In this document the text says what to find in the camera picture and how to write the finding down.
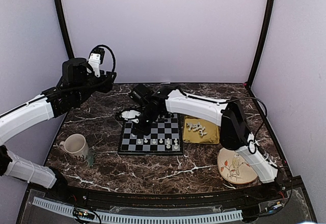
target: white wall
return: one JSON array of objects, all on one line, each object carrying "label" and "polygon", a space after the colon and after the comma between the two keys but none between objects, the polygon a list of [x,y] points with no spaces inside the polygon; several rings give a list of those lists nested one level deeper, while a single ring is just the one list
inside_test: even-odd
[{"label": "white wall", "polygon": [[326,0],[275,0],[253,91],[326,222]]},{"label": "white wall", "polygon": [[[53,0],[0,0],[0,114],[57,84],[66,61]],[[43,164],[62,118],[12,138],[7,148]],[[26,184],[0,177],[1,223],[16,223]]]},{"label": "white wall", "polygon": [[[117,82],[245,82],[266,0],[63,0],[76,56],[117,56]],[[104,67],[109,70],[107,57]]]}]

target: bird illustration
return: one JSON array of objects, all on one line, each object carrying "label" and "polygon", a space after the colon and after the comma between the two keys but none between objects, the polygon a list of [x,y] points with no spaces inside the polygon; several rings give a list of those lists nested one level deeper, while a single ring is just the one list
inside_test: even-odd
[{"label": "bird illustration", "polygon": [[233,168],[235,169],[235,172],[237,173],[237,175],[240,175],[240,172],[239,172],[240,158],[239,158],[238,154],[235,154],[233,156],[232,165],[233,165]]}]

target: ceramic mug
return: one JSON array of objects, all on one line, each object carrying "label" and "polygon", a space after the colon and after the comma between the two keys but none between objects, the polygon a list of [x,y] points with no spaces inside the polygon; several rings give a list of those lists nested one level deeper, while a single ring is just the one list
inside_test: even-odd
[{"label": "ceramic mug", "polygon": [[73,134],[65,141],[60,142],[59,147],[70,154],[83,165],[91,166],[94,162],[94,156],[90,151],[86,139],[81,134]]}]

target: mug handle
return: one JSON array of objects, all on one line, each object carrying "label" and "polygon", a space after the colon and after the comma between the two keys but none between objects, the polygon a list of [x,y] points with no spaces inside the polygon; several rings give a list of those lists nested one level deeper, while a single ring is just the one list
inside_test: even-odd
[{"label": "mug handle", "polygon": [[65,150],[65,142],[64,142],[64,141],[62,141],[62,142],[59,143],[59,147],[60,147],[64,152],[68,153],[67,150]]}]

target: chess board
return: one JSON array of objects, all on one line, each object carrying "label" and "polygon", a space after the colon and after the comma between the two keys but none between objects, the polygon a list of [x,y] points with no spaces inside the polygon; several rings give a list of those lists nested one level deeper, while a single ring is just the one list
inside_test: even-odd
[{"label": "chess board", "polygon": [[124,122],[118,154],[128,155],[182,155],[182,130],[178,114],[172,114],[170,118],[159,118],[152,123],[151,133],[146,135],[133,135],[132,121]]}]

